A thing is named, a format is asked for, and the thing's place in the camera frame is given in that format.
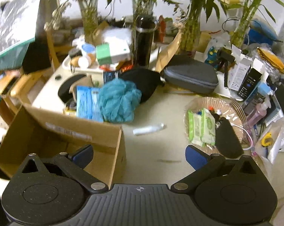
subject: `zipper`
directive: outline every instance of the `zipper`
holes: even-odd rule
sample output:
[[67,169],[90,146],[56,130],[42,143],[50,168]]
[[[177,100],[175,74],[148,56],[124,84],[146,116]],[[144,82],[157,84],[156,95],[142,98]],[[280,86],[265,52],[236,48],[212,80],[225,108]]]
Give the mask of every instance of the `zipper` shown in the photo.
[[168,77],[173,77],[173,78],[176,78],[178,80],[184,80],[188,83],[192,83],[192,84],[199,84],[199,85],[203,85],[203,86],[208,86],[208,87],[215,87],[218,85],[218,83],[208,83],[208,82],[203,82],[203,81],[199,81],[199,80],[192,80],[191,78],[187,77],[187,76],[184,76],[184,75],[180,75],[178,73],[174,73],[174,72],[170,72],[168,69],[165,69],[165,74],[168,76]]

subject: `pink bottle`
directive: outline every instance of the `pink bottle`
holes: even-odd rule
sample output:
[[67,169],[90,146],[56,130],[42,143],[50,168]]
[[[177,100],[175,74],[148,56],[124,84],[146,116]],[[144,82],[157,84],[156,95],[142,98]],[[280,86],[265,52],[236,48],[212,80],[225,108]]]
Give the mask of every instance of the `pink bottle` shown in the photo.
[[247,116],[248,126],[253,127],[258,121],[266,116],[267,108],[271,107],[270,98],[267,95],[262,104],[257,104],[253,111]]

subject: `green wipes package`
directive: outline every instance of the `green wipes package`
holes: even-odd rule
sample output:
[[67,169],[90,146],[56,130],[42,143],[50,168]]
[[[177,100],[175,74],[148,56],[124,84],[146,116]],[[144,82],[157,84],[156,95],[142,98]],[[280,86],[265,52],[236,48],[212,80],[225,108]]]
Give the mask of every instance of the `green wipes package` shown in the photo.
[[188,111],[189,119],[189,140],[192,144],[203,146],[200,139],[200,131],[202,125],[202,117],[198,114]]
[[211,113],[203,108],[202,109],[202,124],[201,124],[201,141],[211,146],[215,146],[215,119]]

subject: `black tumbler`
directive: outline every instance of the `black tumbler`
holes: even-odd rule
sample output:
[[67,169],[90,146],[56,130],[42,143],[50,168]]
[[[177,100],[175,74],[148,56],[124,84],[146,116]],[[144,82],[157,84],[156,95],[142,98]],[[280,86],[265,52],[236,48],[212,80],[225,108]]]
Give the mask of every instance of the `black tumbler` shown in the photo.
[[152,15],[139,15],[136,19],[134,65],[148,68],[156,23]]

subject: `charging cable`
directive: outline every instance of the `charging cable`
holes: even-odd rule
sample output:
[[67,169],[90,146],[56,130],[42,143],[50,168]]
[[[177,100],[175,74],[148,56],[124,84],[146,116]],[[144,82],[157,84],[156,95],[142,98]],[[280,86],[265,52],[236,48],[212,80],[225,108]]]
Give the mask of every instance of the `charging cable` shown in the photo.
[[240,126],[238,126],[238,125],[235,125],[235,124],[234,124],[234,123],[232,123],[232,122],[230,122],[230,124],[231,124],[231,126],[238,127],[238,128],[240,128],[240,129],[244,130],[244,131],[247,133],[247,135],[249,136],[249,138],[250,138],[250,140],[251,140],[251,142],[250,142],[250,147],[245,148],[245,149],[243,149],[243,150],[249,150],[249,149],[251,149],[251,148],[253,147],[253,140],[252,140],[252,138],[251,138],[250,134],[247,132],[247,130],[245,130],[244,128],[242,128],[242,127],[240,127]]

